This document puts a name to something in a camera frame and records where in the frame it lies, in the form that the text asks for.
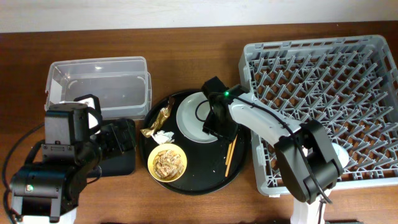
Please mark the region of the white round plate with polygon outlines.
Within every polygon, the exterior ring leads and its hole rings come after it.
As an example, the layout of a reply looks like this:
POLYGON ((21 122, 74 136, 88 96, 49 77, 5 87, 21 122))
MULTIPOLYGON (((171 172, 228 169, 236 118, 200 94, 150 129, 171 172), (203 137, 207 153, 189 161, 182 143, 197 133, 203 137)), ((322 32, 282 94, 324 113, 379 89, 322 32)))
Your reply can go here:
POLYGON ((180 132, 193 142, 215 142, 217 137, 203 132, 204 120, 209 112, 209 103, 202 92, 188 95, 177 109, 176 120, 180 132))

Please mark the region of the blue cup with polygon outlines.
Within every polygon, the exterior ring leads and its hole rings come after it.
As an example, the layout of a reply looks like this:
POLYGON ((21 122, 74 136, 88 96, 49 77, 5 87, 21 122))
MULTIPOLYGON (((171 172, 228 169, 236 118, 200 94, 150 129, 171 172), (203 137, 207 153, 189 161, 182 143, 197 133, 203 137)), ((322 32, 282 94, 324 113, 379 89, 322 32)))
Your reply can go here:
POLYGON ((336 143, 332 143, 332 146, 336 152, 336 155, 338 156, 342 168, 345 168, 348 165, 350 159, 347 150, 336 143))

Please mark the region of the wooden chopstick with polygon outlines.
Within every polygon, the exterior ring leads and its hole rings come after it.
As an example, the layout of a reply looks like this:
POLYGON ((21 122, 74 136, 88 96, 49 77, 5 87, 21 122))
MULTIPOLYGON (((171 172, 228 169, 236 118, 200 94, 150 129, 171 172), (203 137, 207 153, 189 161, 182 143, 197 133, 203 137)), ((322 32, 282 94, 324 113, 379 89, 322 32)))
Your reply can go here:
POLYGON ((227 151, 226 160, 225 160, 225 165, 226 166, 228 165, 228 162, 229 162, 229 157, 230 157, 230 154, 231 154, 232 145, 233 145, 233 143, 230 143, 228 145, 228 151, 227 151))
POLYGON ((230 154, 230 157, 229 157, 229 162, 228 162, 228 165, 226 166, 226 172, 225 172, 225 175, 224 175, 225 177, 227 177, 229 175, 229 170, 230 170, 231 161, 232 161, 232 157, 233 157, 234 148, 235 148, 235 145, 236 145, 237 138, 238 137, 236 136, 234 141, 233 141, 232 150, 231 150, 231 154, 230 154))

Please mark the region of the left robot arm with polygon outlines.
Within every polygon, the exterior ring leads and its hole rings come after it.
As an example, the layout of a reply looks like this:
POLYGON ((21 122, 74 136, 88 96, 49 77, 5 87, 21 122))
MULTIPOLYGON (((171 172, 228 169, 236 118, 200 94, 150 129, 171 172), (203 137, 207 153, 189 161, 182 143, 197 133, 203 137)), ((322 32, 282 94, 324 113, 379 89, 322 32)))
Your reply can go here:
POLYGON ((100 162, 136 147, 136 125, 103 117, 84 103, 59 103, 45 114, 45 138, 6 184, 4 210, 11 223, 73 223, 88 174, 100 162))

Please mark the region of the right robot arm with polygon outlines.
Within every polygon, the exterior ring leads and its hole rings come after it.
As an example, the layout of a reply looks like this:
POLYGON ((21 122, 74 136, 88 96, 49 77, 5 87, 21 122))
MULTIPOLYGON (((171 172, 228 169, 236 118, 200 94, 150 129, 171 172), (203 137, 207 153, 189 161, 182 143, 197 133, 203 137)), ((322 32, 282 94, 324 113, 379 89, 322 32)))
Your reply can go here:
POLYGON ((228 88, 213 77, 201 90, 210 104, 203 132, 229 142, 239 125, 258 134, 275 150, 282 181, 294 197, 290 222, 324 223, 331 190, 349 162, 347 150, 331 141, 319 121, 284 116, 241 85, 228 88))

